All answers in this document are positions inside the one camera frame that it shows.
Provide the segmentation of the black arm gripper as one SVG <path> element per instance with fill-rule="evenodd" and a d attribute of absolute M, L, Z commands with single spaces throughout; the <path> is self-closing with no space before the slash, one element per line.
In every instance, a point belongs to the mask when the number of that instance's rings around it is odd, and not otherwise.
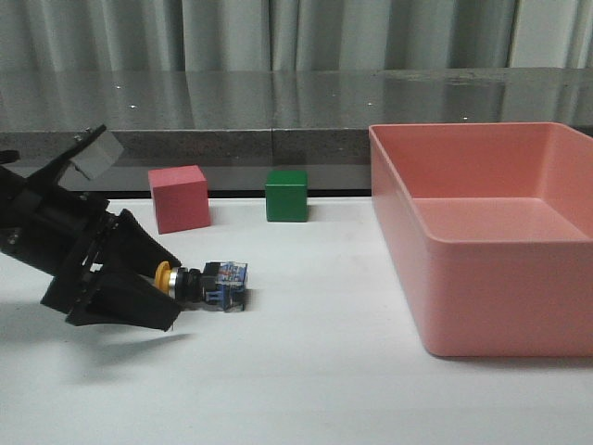
<path fill-rule="evenodd" d="M 66 151 L 27 177 L 6 167 L 19 159 L 19 152 L 2 151 L 1 251 L 52 276 L 42 303 L 69 312 L 69 324 L 167 331 L 182 306 L 135 273 L 152 277 L 163 261 L 172 267 L 181 261 L 129 210 L 115 215 L 97 193 L 74 193 L 60 183 L 73 168 L 70 158 L 106 131 L 105 125 L 85 130 Z M 135 273 L 94 270 L 101 262 Z"/>

